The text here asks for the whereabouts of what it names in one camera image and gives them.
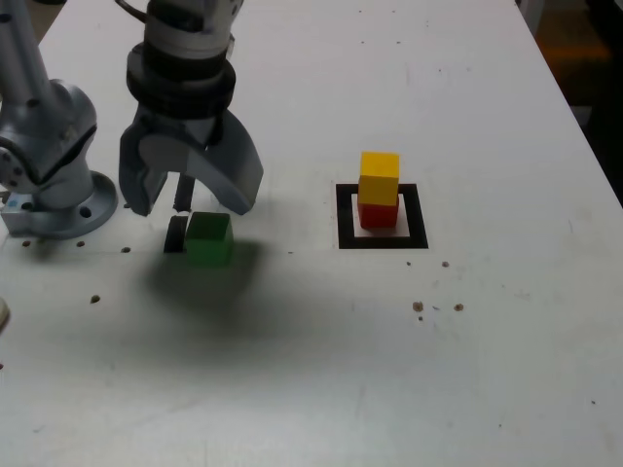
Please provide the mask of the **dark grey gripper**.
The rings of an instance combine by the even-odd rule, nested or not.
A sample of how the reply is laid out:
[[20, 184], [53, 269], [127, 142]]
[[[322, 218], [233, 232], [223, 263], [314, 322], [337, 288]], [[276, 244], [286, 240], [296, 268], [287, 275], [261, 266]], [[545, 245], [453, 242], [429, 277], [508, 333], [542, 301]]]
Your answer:
[[[139, 107], [120, 140], [119, 184], [131, 211], [146, 217], [169, 173], [200, 181], [238, 215], [255, 204], [264, 168], [253, 140], [230, 111], [222, 118], [222, 138], [208, 145], [215, 118], [178, 120]], [[189, 156], [186, 145], [205, 148]]]

